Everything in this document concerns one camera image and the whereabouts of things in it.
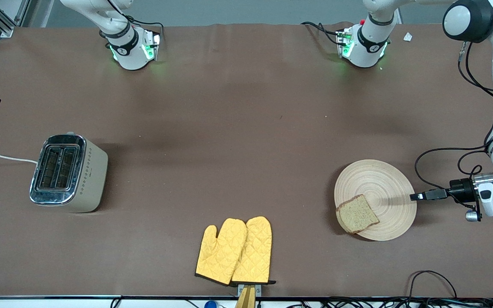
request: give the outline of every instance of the white power cord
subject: white power cord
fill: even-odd
[[[0,158],[3,158],[5,160],[17,160],[19,162],[29,162],[29,163],[37,164],[35,160],[23,160],[22,158],[14,158],[14,157],[3,156],[3,155],[0,155]]]

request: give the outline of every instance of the blue object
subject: blue object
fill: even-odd
[[[218,304],[213,300],[209,300],[207,303],[205,303],[205,308],[218,308]]]

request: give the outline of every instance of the toaster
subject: toaster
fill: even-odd
[[[108,156],[88,139],[69,132],[47,139],[30,186],[30,199],[70,213],[94,211],[100,204]]]

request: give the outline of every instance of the gray floor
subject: gray floor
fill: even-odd
[[[405,24],[441,23],[448,5],[400,8]],[[94,27],[60,0],[39,0],[28,24],[47,27]],[[166,26],[207,26],[212,24],[299,24],[303,21],[334,24],[357,23],[366,18],[361,0],[135,0],[125,11],[137,20],[158,21]]]

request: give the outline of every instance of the green led light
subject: green led light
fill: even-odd
[[[145,46],[145,45],[142,45],[142,48],[143,48],[144,53],[146,54],[146,58],[148,60],[153,59],[153,57],[154,57],[153,56],[153,48],[150,46]]]
[[[113,51],[113,47],[111,47],[111,45],[110,45],[110,50],[111,50],[111,53],[113,54],[113,59],[116,60],[116,61],[118,61],[117,60],[117,55],[115,54],[115,51]]]
[[[351,50],[355,46],[353,40],[351,40],[347,45],[344,46],[344,52],[342,53],[344,57],[349,57],[351,55]]]
[[[382,52],[380,53],[380,58],[383,57],[383,53],[385,53],[385,47],[387,47],[387,43],[385,43],[382,47]]]

